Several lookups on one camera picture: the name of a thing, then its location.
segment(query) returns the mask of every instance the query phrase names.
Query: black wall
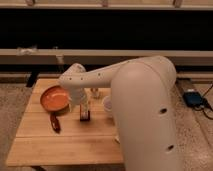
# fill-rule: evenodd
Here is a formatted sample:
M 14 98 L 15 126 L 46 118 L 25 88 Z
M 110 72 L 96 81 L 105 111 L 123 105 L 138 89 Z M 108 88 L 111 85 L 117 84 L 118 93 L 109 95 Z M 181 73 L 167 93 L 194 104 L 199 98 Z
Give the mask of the black wall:
M 0 48 L 213 50 L 211 11 L 0 10 Z

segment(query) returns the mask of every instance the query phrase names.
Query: speckled floor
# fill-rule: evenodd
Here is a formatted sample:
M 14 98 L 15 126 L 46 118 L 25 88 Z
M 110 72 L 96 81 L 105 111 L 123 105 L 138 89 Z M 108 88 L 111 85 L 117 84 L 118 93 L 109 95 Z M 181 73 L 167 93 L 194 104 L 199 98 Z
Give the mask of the speckled floor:
M 196 85 L 204 92 L 209 85 Z M 32 88 L 25 84 L 0 84 L 0 171 L 31 171 L 29 167 L 6 167 L 5 160 L 9 152 L 16 129 L 21 120 Z M 208 94 L 213 103 L 213 90 Z M 206 119 L 201 112 L 185 107 L 179 91 L 174 87 L 172 103 L 175 111 L 177 135 L 185 171 L 213 170 L 213 121 Z M 48 171 L 124 171 L 122 165 L 45 167 Z

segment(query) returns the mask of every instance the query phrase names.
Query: table top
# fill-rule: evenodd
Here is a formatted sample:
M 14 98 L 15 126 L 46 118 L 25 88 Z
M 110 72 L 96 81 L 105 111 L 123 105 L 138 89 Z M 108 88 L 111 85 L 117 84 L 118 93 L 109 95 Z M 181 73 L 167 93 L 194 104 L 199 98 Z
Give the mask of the table top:
M 102 106 L 110 89 L 99 89 L 100 98 L 90 98 L 91 120 L 80 122 L 80 107 L 58 117 L 61 132 L 55 133 L 49 114 L 40 105 L 41 94 L 58 85 L 57 79 L 39 79 L 22 117 L 6 164 L 8 166 L 79 165 L 122 163 L 117 130 Z

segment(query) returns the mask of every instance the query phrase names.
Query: table leg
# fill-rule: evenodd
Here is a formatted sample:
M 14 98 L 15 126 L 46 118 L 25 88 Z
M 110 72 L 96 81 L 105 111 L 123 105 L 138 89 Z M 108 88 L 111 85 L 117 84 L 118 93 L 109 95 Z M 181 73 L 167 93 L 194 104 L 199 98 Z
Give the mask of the table leg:
M 36 171 L 46 171 L 44 168 L 41 166 L 31 166 L 31 168 L 35 169 Z

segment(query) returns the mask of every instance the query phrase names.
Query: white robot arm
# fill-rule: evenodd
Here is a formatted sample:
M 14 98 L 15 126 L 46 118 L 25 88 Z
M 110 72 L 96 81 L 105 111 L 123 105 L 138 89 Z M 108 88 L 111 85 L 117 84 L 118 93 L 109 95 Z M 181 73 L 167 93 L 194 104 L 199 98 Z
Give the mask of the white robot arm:
M 60 85 L 81 104 L 84 88 L 111 87 L 112 112 L 127 171 L 182 171 L 170 90 L 176 80 L 173 64 L 155 56 L 124 61 L 85 72 L 75 64 Z

